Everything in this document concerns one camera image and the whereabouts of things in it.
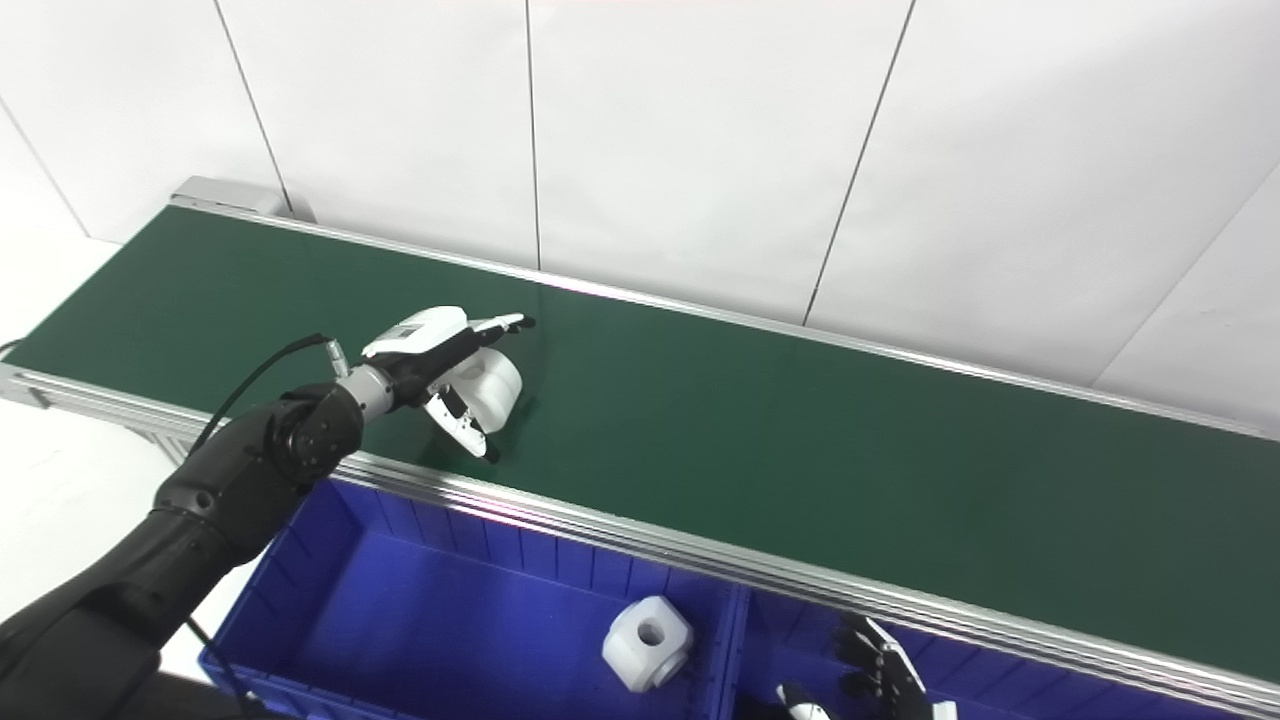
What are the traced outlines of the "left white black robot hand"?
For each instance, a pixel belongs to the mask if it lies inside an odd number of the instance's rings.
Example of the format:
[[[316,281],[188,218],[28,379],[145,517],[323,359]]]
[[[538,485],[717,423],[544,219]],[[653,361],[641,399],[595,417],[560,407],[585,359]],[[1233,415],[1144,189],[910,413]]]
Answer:
[[[421,409],[461,448],[495,464],[500,451],[490,437],[509,420],[524,379],[493,346],[535,325],[524,313],[471,319],[460,306],[428,307],[366,345],[343,383],[366,420]]]

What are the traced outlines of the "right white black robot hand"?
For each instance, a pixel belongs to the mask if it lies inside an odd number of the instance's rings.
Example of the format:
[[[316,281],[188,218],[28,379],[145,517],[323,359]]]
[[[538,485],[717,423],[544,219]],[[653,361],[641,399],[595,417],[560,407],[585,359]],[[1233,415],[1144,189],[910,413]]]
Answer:
[[[957,719],[932,700],[906,650],[876,620],[837,612],[797,628],[767,684],[763,719]]]

